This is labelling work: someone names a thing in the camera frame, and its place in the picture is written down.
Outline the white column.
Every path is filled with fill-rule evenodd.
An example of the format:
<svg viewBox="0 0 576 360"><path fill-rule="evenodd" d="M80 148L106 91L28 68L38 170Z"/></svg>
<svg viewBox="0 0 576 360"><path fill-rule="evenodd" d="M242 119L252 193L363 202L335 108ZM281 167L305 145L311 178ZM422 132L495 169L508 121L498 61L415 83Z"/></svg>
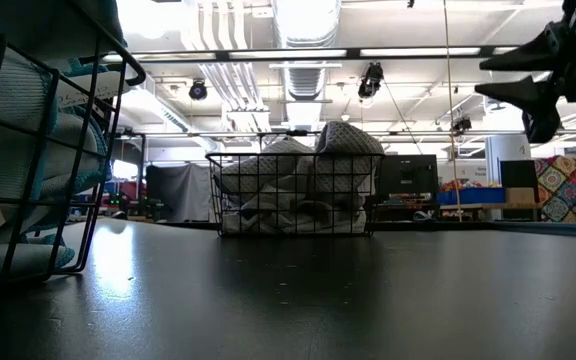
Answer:
<svg viewBox="0 0 576 360"><path fill-rule="evenodd" d="M524 134L494 135L485 140L487 181L501 184L501 162L531 158L531 146Z"/></svg>

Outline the silver ventilation duct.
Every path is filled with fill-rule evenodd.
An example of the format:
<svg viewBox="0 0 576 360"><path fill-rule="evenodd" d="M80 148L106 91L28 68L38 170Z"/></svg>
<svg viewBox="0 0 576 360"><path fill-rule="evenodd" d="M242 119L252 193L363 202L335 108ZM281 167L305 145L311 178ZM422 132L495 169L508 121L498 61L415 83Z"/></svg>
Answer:
<svg viewBox="0 0 576 360"><path fill-rule="evenodd" d="M274 26L280 48L335 46L342 0L273 0ZM324 69L283 70L284 85L295 100L314 100L323 90Z"/></svg>

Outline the colourful patchwork quilt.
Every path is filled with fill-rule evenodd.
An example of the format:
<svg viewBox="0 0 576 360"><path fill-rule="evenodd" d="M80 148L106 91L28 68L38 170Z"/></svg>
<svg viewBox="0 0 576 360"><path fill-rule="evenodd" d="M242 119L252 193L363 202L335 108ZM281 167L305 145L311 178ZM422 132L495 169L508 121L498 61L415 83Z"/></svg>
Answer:
<svg viewBox="0 0 576 360"><path fill-rule="evenodd" d="M541 220L576 223L576 157L557 155L534 163Z"/></svg>

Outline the black table mat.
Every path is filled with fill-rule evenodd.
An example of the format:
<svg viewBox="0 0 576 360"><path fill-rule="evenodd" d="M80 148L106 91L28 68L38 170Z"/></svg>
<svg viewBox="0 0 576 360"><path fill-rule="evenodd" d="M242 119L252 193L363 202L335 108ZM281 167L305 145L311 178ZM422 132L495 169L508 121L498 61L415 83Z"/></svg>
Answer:
<svg viewBox="0 0 576 360"><path fill-rule="evenodd" d="M576 237L233 239L106 220L0 292L0 360L576 360Z"/></svg>

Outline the grey fabric cover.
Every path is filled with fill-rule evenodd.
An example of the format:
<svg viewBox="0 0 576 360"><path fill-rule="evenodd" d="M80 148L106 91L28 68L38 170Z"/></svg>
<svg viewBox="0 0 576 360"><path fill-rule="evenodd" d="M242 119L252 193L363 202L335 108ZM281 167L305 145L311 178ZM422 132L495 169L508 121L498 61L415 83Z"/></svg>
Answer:
<svg viewBox="0 0 576 360"><path fill-rule="evenodd" d="M167 223L211 222L212 200L208 167L187 164L146 168L147 196L163 204Z"/></svg>

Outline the black overhead light bar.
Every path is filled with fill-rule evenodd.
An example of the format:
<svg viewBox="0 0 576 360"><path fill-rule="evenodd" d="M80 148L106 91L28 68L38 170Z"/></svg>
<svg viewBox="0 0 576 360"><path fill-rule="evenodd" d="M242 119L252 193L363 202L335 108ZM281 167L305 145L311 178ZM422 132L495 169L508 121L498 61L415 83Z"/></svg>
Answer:
<svg viewBox="0 0 576 360"><path fill-rule="evenodd" d="M454 47L370 47L370 48L299 48L208 51L134 52L140 63L229 63L283 61L355 61L355 60L436 60L482 59L517 49L517 45Z"/></svg>

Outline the cardboard box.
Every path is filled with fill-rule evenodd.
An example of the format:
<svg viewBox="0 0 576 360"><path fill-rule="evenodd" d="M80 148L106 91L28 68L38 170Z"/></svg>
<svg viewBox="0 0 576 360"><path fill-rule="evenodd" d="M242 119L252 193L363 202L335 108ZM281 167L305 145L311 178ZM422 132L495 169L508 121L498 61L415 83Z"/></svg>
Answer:
<svg viewBox="0 0 576 360"><path fill-rule="evenodd" d="M510 187L505 189L505 201L508 204L536 204L532 187Z"/></svg>

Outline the black background rig frame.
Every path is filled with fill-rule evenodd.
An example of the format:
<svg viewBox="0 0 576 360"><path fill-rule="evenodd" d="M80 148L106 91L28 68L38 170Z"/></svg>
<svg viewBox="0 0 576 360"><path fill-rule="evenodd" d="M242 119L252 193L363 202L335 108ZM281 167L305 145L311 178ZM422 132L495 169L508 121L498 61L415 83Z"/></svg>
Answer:
<svg viewBox="0 0 576 360"><path fill-rule="evenodd" d="M218 145L213 145L209 141L222 141L224 139L233 141L249 141L257 143L258 149L264 148L264 139L270 137L272 140L283 137L319 137L322 131L306 130L286 130L277 132L167 132L167 133L128 133L124 132L116 135L121 141L142 139L143 147L152 139L191 139L205 148L207 153L216 153ZM428 134L420 131L367 131L367 134L376 138L380 143L390 143L390 138L401 138L402 142L419 144Z"/></svg>

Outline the black ceiling spotlight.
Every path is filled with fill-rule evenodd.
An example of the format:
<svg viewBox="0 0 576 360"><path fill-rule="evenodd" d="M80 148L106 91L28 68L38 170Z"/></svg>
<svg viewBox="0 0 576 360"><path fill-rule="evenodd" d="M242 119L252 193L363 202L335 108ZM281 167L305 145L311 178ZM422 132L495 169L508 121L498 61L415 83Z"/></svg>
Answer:
<svg viewBox="0 0 576 360"><path fill-rule="evenodd" d="M204 79L194 79L188 91L189 97L194 101L203 101L207 95L207 87Z"/></svg>

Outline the small black monitor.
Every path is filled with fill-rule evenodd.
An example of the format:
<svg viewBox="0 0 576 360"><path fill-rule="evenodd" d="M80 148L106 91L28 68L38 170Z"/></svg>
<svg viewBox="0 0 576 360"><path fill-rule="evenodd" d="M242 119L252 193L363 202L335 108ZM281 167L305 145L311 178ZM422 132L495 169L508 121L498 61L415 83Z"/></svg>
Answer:
<svg viewBox="0 0 576 360"><path fill-rule="evenodd" d="M504 188L537 188L538 181L533 160L501 161L499 169Z"/></svg>

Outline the blue plastic bin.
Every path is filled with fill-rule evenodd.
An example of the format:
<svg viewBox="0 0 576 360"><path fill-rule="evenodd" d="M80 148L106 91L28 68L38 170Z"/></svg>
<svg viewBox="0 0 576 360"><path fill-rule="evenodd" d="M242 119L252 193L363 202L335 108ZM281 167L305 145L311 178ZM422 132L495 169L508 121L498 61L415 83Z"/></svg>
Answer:
<svg viewBox="0 0 576 360"><path fill-rule="evenodd" d="M505 189L499 187L471 187L437 194L437 202L440 205L464 204L498 204L505 202Z"/></svg>

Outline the white microfiber towel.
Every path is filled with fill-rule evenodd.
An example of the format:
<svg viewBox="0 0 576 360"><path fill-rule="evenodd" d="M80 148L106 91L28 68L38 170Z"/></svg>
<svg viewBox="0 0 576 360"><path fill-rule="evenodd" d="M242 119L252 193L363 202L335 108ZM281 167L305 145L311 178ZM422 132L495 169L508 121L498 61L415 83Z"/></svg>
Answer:
<svg viewBox="0 0 576 360"><path fill-rule="evenodd" d="M294 138L285 137L268 145L257 155L215 170L213 181L222 193L241 196L248 201L265 185L291 175L300 158L313 151L313 148Z"/></svg>
<svg viewBox="0 0 576 360"><path fill-rule="evenodd" d="M361 194L331 194L313 201L316 233L363 233L368 214Z"/></svg>
<svg viewBox="0 0 576 360"><path fill-rule="evenodd" d="M314 180L323 193L368 194L375 169L385 155L367 132L345 122L327 123L315 147Z"/></svg>
<svg viewBox="0 0 576 360"><path fill-rule="evenodd" d="M299 205L303 194L286 192L261 193L239 208L224 210L222 230L225 233L292 234L317 229L314 217Z"/></svg>

